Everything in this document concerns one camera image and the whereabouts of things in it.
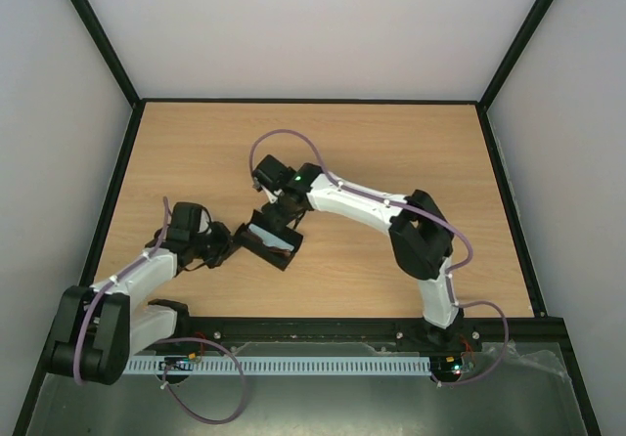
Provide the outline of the black glasses case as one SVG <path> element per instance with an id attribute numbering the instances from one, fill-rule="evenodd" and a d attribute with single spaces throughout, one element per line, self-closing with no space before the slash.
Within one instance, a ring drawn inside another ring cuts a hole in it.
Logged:
<path id="1" fill-rule="evenodd" d="M 303 235 L 288 226 L 276 228 L 261 211 L 253 210 L 250 220 L 233 234 L 233 241 L 275 268 L 285 271 L 300 250 Z"/>

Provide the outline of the brown translucent sunglasses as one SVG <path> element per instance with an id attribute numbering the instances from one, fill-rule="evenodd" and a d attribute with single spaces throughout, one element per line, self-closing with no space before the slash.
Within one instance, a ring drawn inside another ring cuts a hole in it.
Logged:
<path id="1" fill-rule="evenodd" d="M 281 254 L 284 256 L 291 256 L 293 253 L 293 246 L 288 243 L 275 243 L 271 241 L 263 241 L 262 245 L 271 253 Z"/>

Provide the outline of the light blue cleaning cloth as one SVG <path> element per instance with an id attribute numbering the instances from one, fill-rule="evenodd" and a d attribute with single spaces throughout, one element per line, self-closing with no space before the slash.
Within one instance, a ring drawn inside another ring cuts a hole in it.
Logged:
<path id="1" fill-rule="evenodd" d="M 278 238 L 277 236 L 275 236 L 274 234 L 264 230 L 263 228 L 254 225 L 254 224 L 250 224 L 247 228 L 253 235 L 255 235 L 257 238 L 260 239 L 261 242 L 265 241 L 271 241 L 271 242 L 275 242 L 275 243 L 283 243 L 284 241 L 281 240 L 280 238 Z"/>

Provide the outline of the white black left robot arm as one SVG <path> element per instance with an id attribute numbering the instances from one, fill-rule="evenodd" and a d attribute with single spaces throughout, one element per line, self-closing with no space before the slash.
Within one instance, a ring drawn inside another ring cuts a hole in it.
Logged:
<path id="1" fill-rule="evenodd" d="M 162 339 L 191 333 L 189 307 L 148 297 L 196 260 L 215 268 L 232 253 L 232 236 L 221 222 L 155 232 L 126 267 L 90 286 L 63 293 L 43 350 L 47 372 L 111 385 L 128 360 Z"/>

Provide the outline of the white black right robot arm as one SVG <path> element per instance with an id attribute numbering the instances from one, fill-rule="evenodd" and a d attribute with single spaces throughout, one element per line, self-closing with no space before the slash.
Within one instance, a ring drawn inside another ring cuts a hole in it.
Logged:
<path id="1" fill-rule="evenodd" d="M 455 234 L 429 194 L 410 196 L 376 191 L 349 183 L 319 165 L 295 170 L 272 156 L 251 172 L 255 188 L 268 197 L 261 208 L 266 245 L 285 249 L 295 243 L 289 224 L 309 211 L 329 212 L 388 236 L 398 267 L 417 280 L 423 301 L 425 335 L 435 348 L 450 348 L 461 337 L 463 313 L 450 285 Z"/>

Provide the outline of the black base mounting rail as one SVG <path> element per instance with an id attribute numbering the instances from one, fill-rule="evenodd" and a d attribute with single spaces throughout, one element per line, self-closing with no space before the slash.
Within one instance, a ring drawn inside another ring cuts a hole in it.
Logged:
<path id="1" fill-rule="evenodd" d="M 455 354 L 465 343 L 478 350 L 484 343 L 505 338 L 519 343 L 556 343 L 569 349 L 560 318 L 465 318 L 458 316 L 446 329 L 424 319 L 269 319 L 185 317 L 166 338 L 202 338 L 225 347 L 252 342 L 366 343 L 393 351 Z"/>

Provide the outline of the black enclosure frame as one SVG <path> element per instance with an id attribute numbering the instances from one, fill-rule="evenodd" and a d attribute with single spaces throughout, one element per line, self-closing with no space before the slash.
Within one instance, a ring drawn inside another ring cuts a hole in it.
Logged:
<path id="1" fill-rule="evenodd" d="M 534 0 L 88 0 L 132 105 L 70 0 L 1 0 L 1 431 L 16 426 L 62 292 L 78 282 L 131 114 L 96 278 L 165 200 L 231 227 L 263 202 L 250 150 L 393 194 L 460 236 L 476 317 L 531 306 L 476 104 Z M 600 431 L 625 431 L 625 0 L 555 0 L 487 117 L 548 312 Z"/>

